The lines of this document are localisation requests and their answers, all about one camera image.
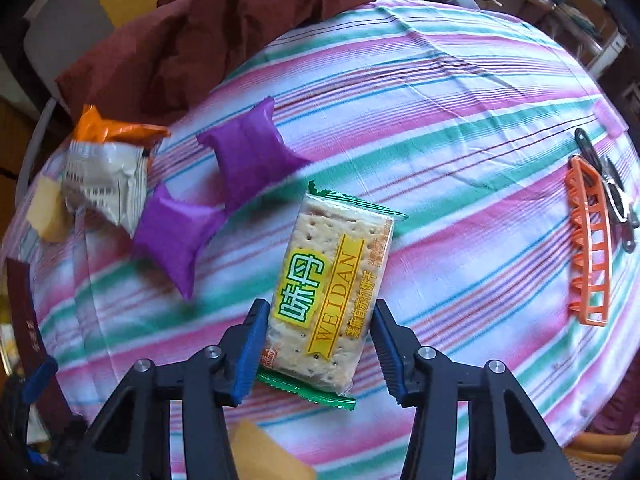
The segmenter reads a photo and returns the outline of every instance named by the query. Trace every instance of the cracker package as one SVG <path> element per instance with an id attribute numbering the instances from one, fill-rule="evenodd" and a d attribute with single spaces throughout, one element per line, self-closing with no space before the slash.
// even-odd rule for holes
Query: cracker package
<path id="1" fill-rule="evenodd" d="M 258 378 L 353 409 L 354 400 L 344 396 L 380 290 L 394 217 L 401 214 L 309 184 L 271 302 Z"/>

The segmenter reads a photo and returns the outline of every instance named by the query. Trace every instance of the table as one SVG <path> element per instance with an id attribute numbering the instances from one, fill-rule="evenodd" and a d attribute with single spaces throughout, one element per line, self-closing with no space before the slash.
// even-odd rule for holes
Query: table
<path id="1" fill-rule="evenodd" d="M 306 181 L 401 210 L 383 280 L 396 319 L 459 362 L 503 360 L 561 444 L 609 399 L 640 344 L 640 251 L 616 242 L 606 328 L 568 313 L 574 252 L 564 188 L 581 126 L 638 195 L 625 125 L 562 48 L 516 18 L 441 4 L 379 0 L 298 28 L 267 46 L 172 127 L 149 173 L 176 198 L 221 205 L 216 159 L 194 135 L 265 96 L 285 143 L 314 162 L 232 217 L 196 266 L 194 300 L 132 260 L 126 233 L 95 214 L 59 245 L 39 243 L 26 204 L 0 261 L 31 264 L 47 350 L 72 409 L 92 418 L 139 358 L 183 360 L 271 298 Z M 44 174 L 58 176 L 64 147 Z M 321 479 L 397 478 L 413 411 L 386 392 L 367 343 L 354 412 L 256 384 L 248 417 Z M 179 406 L 172 464 L 184 477 Z M 465 471 L 460 407 L 456 478 Z"/>

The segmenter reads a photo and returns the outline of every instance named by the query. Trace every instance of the orange hair clip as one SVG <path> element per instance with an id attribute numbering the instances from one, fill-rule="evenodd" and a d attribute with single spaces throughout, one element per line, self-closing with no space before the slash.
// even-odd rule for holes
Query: orange hair clip
<path id="1" fill-rule="evenodd" d="M 605 326 L 609 318 L 611 229 L 604 186 L 600 174 L 581 156 L 572 156 L 570 165 L 565 182 L 572 208 L 570 221 L 575 225 L 572 241 L 580 249 L 572 258 L 574 265 L 580 270 L 580 276 L 571 280 L 571 286 L 580 292 L 580 300 L 572 301 L 569 308 L 578 313 L 581 324 Z M 594 213 L 600 216 L 600 221 L 591 221 Z M 594 242 L 593 234 L 598 231 L 602 231 L 602 241 Z M 601 263 L 593 262 L 595 251 L 604 252 Z M 594 274 L 600 272 L 604 273 L 604 280 L 602 284 L 595 285 Z M 602 304 L 599 306 L 590 305 L 594 292 L 602 293 Z M 599 315 L 600 319 L 592 319 L 592 315 Z"/>

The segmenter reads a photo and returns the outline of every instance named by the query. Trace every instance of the snack bag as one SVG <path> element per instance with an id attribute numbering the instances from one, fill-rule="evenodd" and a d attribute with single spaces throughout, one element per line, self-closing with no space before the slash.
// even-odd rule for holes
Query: snack bag
<path id="1" fill-rule="evenodd" d="M 121 142 L 72 140 L 62 177 L 68 211 L 90 207 L 133 235 L 146 200 L 143 152 L 143 148 Z"/>
<path id="2" fill-rule="evenodd" d="M 325 402 L 322 392 L 343 396 L 352 385 L 385 271 L 394 216 L 402 214 L 349 195 L 316 191 L 309 184 L 271 303 L 260 361 L 265 369 L 258 378 Z M 318 395 L 288 378 L 312 386 Z"/>
<path id="3" fill-rule="evenodd" d="M 160 140 L 170 135 L 164 126 L 135 124 L 103 119 L 94 105 L 84 105 L 82 116 L 71 134 L 73 140 L 81 142 L 126 142 L 134 146 L 151 149 Z"/>

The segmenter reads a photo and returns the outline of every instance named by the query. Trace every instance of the purple candy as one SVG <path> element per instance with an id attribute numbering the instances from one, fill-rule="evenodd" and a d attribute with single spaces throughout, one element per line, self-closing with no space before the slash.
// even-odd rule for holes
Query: purple candy
<path id="1" fill-rule="evenodd" d="M 146 200 L 132 252 L 151 258 L 186 300 L 193 297 L 196 257 L 231 213 L 310 162 L 282 142 L 273 124 L 273 105 L 273 98 L 267 97 L 197 136 L 200 144 L 216 152 L 225 186 L 224 211 L 179 202 L 162 182 Z"/>
<path id="2" fill-rule="evenodd" d="M 193 297 L 195 261 L 226 221 L 215 208 L 179 202 L 164 182 L 146 200 L 133 237 L 132 253 L 148 256 L 175 283 L 185 300 Z"/>
<path id="3" fill-rule="evenodd" d="M 197 135 L 200 144 L 216 152 L 228 214 L 310 162 L 284 145 L 273 124 L 273 107 L 273 98 L 267 97 L 248 112 Z"/>

